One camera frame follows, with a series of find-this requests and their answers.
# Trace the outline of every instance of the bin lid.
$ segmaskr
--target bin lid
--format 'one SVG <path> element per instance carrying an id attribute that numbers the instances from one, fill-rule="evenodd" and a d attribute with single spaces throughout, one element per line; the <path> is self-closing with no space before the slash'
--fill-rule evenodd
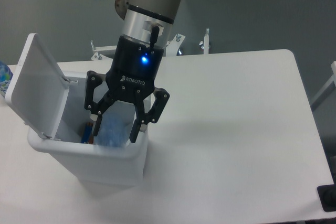
<path id="1" fill-rule="evenodd" d="M 69 83 L 38 34 L 29 34 L 11 83 L 7 104 L 41 138 L 54 138 Z"/>

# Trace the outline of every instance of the white trash bin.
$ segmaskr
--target white trash bin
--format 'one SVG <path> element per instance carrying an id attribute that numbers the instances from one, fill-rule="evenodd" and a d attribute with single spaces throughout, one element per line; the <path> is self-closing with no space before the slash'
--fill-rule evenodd
<path id="1" fill-rule="evenodd" d="M 81 180 L 104 184 L 137 185 L 143 178 L 148 145 L 147 128 L 125 147 L 81 144 L 81 132 L 90 121 L 84 109 L 86 73 L 62 72 L 38 34 L 30 34 L 6 93 L 8 105 L 29 125 L 28 142 L 49 153 Z M 94 100 L 108 90 L 95 89 Z M 144 100 L 145 109 L 150 98 Z M 135 117 L 133 104 L 116 102 L 112 110 L 128 136 Z"/>

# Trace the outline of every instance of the gray wall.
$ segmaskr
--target gray wall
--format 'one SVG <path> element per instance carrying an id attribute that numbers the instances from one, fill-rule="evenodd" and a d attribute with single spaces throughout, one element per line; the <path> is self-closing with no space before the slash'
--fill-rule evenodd
<path id="1" fill-rule="evenodd" d="M 311 98 L 332 74 L 335 15 L 336 0 L 182 0 L 173 33 L 187 36 L 187 54 L 200 53 L 206 27 L 213 53 L 290 49 Z M 90 40 L 115 45 L 121 27 L 114 0 L 0 0 L 0 60 L 15 64 L 31 32 L 57 61 L 88 60 Z M 322 138 L 336 142 L 336 95 L 314 115 Z"/>

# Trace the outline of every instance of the robotic arm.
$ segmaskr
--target robotic arm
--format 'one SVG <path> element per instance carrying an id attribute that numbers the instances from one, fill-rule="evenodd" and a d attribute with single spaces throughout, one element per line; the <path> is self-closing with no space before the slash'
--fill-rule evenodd
<path id="1" fill-rule="evenodd" d="M 116 101 L 132 103 L 136 119 L 130 134 L 134 143 L 142 125 L 156 123 L 170 97 L 154 86 L 164 48 L 168 41 L 181 0 L 130 0 L 122 35 L 111 69 L 106 76 L 87 73 L 85 109 L 97 115 L 93 134 L 97 136 L 102 116 Z M 95 103 L 93 93 L 106 81 L 109 90 Z M 143 100 L 151 94 L 155 102 L 145 113 Z"/>

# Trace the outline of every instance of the blue led light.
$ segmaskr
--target blue led light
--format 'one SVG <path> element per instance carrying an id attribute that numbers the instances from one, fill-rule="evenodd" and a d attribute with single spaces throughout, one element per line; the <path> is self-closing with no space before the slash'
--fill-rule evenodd
<path id="1" fill-rule="evenodd" d="M 142 61 L 143 64 L 147 64 L 148 63 L 148 59 L 145 56 L 143 56 L 141 58 L 141 61 Z"/>

